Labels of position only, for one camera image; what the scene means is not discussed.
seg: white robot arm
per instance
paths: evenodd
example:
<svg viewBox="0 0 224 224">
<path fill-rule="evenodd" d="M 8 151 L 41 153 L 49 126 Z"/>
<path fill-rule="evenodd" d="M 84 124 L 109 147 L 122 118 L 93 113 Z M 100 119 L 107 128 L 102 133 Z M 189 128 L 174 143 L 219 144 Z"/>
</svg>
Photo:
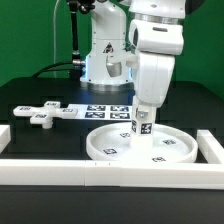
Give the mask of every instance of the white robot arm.
<svg viewBox="0 0 224 224">
<path fill-rule="evenodd" d="M 153 145 L 156 109 L 167 95 L 175 58 L 183 49 L 182 26 L 186 0 L 132 0 L 129 41 L 135 46 L 135 60 L 127 64 L 133 72 L 133 99 L 130 145 L 149 151 Z"/>
</svg>

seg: green wall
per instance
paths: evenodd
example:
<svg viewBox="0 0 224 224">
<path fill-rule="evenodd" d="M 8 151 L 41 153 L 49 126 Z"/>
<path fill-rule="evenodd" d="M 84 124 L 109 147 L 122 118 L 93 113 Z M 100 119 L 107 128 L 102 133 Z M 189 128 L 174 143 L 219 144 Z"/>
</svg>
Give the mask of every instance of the green wall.
<svg viewBox="0 0 224 224">
<path fill-rule="evenodd" d="M 0 2 L 0 85 L 29 77 L 53 63 L 56 0 Z M 202 83 L 224 99 L 224 1 L 206 0 L 184 21 L 184 52 L 176 57 L 173 79 Z M 79 15 L 80 51 L 90 50 L 90 16 Z M 61 1 L 57 16 L 57 61 L 71 58 L 71 22 Z"/>
</svg>

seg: white plate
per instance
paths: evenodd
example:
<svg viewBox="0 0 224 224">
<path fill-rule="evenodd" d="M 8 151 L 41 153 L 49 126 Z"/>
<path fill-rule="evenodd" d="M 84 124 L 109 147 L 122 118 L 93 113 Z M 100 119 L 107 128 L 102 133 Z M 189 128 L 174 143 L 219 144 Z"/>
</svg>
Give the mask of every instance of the white plate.
<svg viewBox="0 0 224 224">
<path fill-rule="evenodd" d="M 190 135 L 164 125 L 154 127 L 153 148 L 147 153 L 130 147 L 131 122 L 106 125 L 92 131 L 87 137 L 87 153 L 93 160 L 195 162 L 198 144 Z"/>
</svg>

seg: white foam strip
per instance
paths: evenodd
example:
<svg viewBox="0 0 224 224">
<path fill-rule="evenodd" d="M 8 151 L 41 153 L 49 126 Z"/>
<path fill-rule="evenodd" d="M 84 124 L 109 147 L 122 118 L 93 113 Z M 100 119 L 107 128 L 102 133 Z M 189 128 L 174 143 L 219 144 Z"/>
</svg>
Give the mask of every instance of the white foam strip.
<svg viewBox="0 0 224 224">
<path fill-rule="evenodd" d="M 10 126 L 9 125 L 0 125 L 0 153 L 11 141 L 10 135 Z"/>
<path fill-rule="evenodd" d="M 85 161 L 0 160 L 0 185 L 85 185 Z"/>
<path fill-rule="evenodd" d="M 1 185 L 224 189 L 224 166 L 105 161 L 0 160 Z"/>
<path fill-rule="evenodd" d="M 208 130 L 198 130 L 200 151 L 210 164 L 224 164 L 224 149 Z"/>
</svg>

